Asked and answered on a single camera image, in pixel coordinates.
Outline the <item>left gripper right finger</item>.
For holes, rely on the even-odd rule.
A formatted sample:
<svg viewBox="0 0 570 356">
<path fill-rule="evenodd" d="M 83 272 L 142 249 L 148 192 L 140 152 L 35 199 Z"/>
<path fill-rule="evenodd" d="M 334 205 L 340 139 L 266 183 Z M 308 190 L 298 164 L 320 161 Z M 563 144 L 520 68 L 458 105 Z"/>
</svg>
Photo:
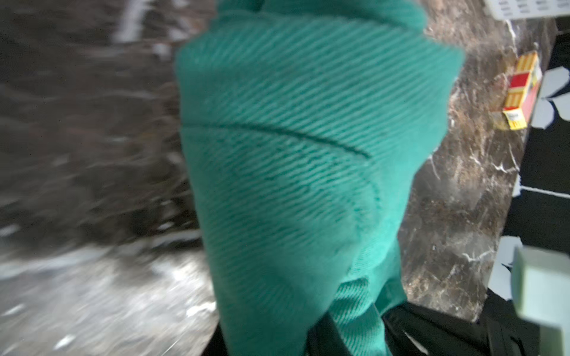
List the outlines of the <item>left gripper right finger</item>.
<svg viewBox="0 0 570 356">
<path fill-rule="evenodd" d="M 351 356 L 329 312 L 308 332 L 305 355 Z"/>
</svg>

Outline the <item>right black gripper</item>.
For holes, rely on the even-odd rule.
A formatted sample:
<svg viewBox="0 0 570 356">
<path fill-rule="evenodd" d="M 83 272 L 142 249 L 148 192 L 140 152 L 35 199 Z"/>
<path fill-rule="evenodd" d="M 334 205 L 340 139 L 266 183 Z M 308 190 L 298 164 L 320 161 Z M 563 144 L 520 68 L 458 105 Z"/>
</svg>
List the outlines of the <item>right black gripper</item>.
<svg viewBox="0 0 570 356">
<path fill-rule="evenodd" d="M 520 319 L 513 303 L 491 290 L 476 321 L 409 302 L 390 310 L 383 321 L 392 355 L 539 354 L 539 326 Z"/>
</svg>

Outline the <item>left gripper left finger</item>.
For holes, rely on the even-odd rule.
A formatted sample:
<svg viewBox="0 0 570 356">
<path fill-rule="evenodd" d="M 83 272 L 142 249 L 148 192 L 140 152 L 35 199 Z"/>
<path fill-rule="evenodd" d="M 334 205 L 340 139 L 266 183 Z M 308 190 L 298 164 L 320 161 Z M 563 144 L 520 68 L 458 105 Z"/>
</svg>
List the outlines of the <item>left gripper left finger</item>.
<svg viewBox="0 0 570 356">
<path fill-rule="evenodd" d="M 218 324 L 211 339 L 204 348 L 201 356 L 228 356 L 227 345 L 224 340 L 224 335 L 221 325 Z"/>
</svg>

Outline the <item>green long pants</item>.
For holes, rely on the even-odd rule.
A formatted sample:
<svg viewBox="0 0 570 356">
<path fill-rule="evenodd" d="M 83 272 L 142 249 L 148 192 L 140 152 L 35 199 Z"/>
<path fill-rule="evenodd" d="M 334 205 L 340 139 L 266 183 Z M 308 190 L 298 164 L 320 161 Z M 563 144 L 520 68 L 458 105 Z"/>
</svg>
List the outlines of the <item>green long pants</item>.
<svg viewBox="0 0 570 356">
<path fill-rule="evenodd" d="M 397 234 L 463 66 L 415 1 L 220 1 L 176 59 L 181 142 L 229 355 L 305 355 L 327 312 L 388 355 Z"/>
</svg>

